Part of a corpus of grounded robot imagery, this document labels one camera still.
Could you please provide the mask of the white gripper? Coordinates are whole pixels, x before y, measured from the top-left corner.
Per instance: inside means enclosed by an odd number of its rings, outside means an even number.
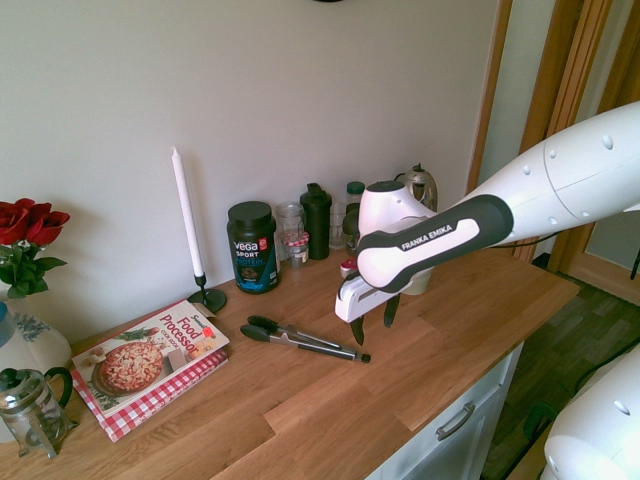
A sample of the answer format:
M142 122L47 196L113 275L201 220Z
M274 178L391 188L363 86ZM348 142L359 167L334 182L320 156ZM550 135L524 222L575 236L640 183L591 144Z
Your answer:
M400 297L400 294L394 295L372 287L358 273L353 273L343 281L338 290L335 313L341 320L350 323L355 341L362 346L365 341L364 315L387 301L383 320L384 325L391 328Z

